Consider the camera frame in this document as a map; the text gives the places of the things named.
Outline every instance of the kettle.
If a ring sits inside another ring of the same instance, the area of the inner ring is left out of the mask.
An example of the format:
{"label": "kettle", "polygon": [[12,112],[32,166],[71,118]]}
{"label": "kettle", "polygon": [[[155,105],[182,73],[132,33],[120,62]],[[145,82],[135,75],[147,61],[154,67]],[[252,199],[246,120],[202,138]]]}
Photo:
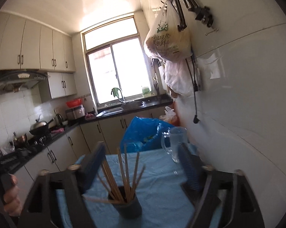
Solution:
{"label": "kettle", "polygon": [[58,126],[62,126],[63,125],[63,118],[62,118],[61,114],[58,113],[58,114],[55,115],[55,123]]}

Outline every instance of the hand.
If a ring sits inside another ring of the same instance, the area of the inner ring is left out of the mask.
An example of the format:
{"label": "hand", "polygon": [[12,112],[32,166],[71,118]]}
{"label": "hand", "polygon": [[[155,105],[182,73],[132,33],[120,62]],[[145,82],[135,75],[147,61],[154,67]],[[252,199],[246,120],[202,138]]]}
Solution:
{"label": "hand", "polygon": [[18,197],[19,188],[16,186],[17,178],[14,175],[11,175],[11,181],[13,187],[4,194],[4,210],[10,216],[19,216],[22,212],[22,205]]}

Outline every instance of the chopsticks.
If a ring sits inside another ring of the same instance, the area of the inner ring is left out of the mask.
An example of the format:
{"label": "chopsticks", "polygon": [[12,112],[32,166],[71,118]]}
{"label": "chopsticks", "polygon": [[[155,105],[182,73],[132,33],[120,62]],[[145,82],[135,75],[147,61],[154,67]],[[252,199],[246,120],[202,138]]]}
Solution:
{"label": "chopsticks", "polygon": [[107,184],[101,179],[99,174],[97,174],[98,179],[100,180],[101,184],[104,186],[104,188],[108,191],[110,197],[112,200],[104,200],[104,199],[94,199],[94,198],[87,198],[86,199],[93,201],[93,202],[102,202],[102,203],[112,203],[112,204],[126,204],[130,203],[133,198],[134,198],[134,193],[136,192],[136,188],[139,185],[139,182],[142,178],[142,175],[146,169],[146,165],[143,166],[138,179],[136,178],[137,176],[137,170],[138,170],[138,163],[139,163],[139,152],[136,154],[136,164],[134,168],[134,173],[133,173],[133,179],[132,179],[132,187],[130,187],[130,177],[129,177],[129,168],[128,168],[128,159],[127,159],[127,148],[126,145],[124,145],[124,155],[125,155],[125,172],[124,172],[124,167],[123,167],[123,162],[122,162],[122,155],[121,155],[121,149],[118,147],[117,148],[117,155],[119,159],[119,164],[120,164],[120,170],[121,170],[121,176],[123,180],[123,185],[124,185],[124,191],[125,191],[125,198],[123,198],[122,193],[112,175],[112,172],[110,170],[109,164],[107,160],[105,159],[103,163],[101,164],[101,168],[103,171],[103,174],[106,178]]}
{"label": "chopsticks", "polygon": [[139,157],[140,157],[140,152],[137,152],[136,153],[136,165],[134,167],[133,180],[132,180],[131,198],[133,198],[134,191],[136,188],[136,173],[138,171]]}

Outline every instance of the wall hook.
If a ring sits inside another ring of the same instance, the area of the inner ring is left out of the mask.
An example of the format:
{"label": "wall hook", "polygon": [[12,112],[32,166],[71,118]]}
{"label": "wall hook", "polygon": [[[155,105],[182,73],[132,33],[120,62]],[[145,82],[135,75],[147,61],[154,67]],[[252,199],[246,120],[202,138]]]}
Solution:
{"label": "wall hook", "polygon": [[214,30],[212,30],[212,31],[210,31],[210,32],[208,32],[208,33],[206,33],[205,35],[207,36],[208,34],[211,34],[211,33],[213,33],[213,32],[217,32],[217,31],[219,31],[219,28],[215,28]]}

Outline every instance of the window frame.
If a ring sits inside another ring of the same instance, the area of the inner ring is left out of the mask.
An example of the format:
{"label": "window frame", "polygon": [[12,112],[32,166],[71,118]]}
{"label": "window frame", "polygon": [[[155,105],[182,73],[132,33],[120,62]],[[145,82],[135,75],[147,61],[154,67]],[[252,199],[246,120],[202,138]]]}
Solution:
{"label": "window frame", "polygon": [[[130,18],[133,18],[133,21],[135,23],[136,31],[137,31],[136,34],[132,34],[132,35],[129,35],[129,36],[125,36],[125,37],[122,37],[122,38],[119,38],[119,39],[115,39],[115,40],[106,42],[104,44],[98,45],[98,46],[96,46],[94,48],[91,48],[89,50],[86,49],[86,42],[85,42],[85,34],[86,33],[89,33],[89,32],[91,32],[93,30],[99,29],[100,27],[104,27],[104,26],[107,26],[109,24],[116,23],[116,22],[119,22],[119,21],[122,21],[122,20],[126,20],[126,19],[130,19]],[[154,95],[155,92],[154,92],[153,81],[152,81],[152,74],[151,74],[152,68],[151,68],[151,66],[149,66],[150,64],[149,64],[149,61],[148,61],[148,57],[146,56],[146,54],[144,52],[144,48],[143,48],[143,44],[142,44],[142,41],[141,41],[139,29],[138,29],[138,26],[136,24],[136,20],[135,20],[134,15],[127,16],[127,17],[124,17],[124,18],[120,18],[118,20],[111,21],[111,22],[105,23],[103,25],[97,26],[97,27],[95,27],[95,28],[93,28],[93,29],[83,33],[82,34],[82,39],[83,39],[83,45],[84,45],[84,53],[85,53],[85,56],[86,56],[87,68],[88,68],[88,72],[89,72],[88,74],[89,74],[89,77],[90,77],[91,86],[92,86],[92,92],[93,92],[93,96],[94,96],[95,101],[96,101],[97,109],[103,109],[103,108],[111,107],[111,106],[118,105],[118,104],[121,104],[121,103],[117,99],[115,99],[113,101],[106,102],[106,103],[102,103],[102,104],[99,103],[97,92],[96,92],[94,81],[93,81],[91,66],[90,66],[90,62],[89,62],[89,54],[95,53],[95,52],[97,52],[99,50],[102,50],[104,48],[110,47],[111,54],[112,54],[112,57],[113,57],[113,63],[114,63],[114,67],[115,67],[115,71],[116,71],[116,75],[117,75],[117,80],[118,80],[118,83],[119,83],[119,88],[121,89],[121,83],[120,83],[119,74],[118,74],[118,71],[117,71],[117,66],[116,66],[116,62],[115,62],[115,58],[114,58],[112,45],[120,43],[120,42],[124,42],[124,41],[127,41],[127,40],[130,40],[130,39],[139,39],[139,43],[140,43],[140,46],[141,46],[141,49],[142,49],[144,62],[145,62],[145,65],[146,65],[148,78],[149,78],[149,82],[150,82],[151,95]],[[138,95],[134,95],[134,96],[130,96],[130,97],[124,97],[124,98],[125,98],[125,101],[131,101],[131,100],[141,99],[143,97],[142,97],[142,94],[138,94]]]}

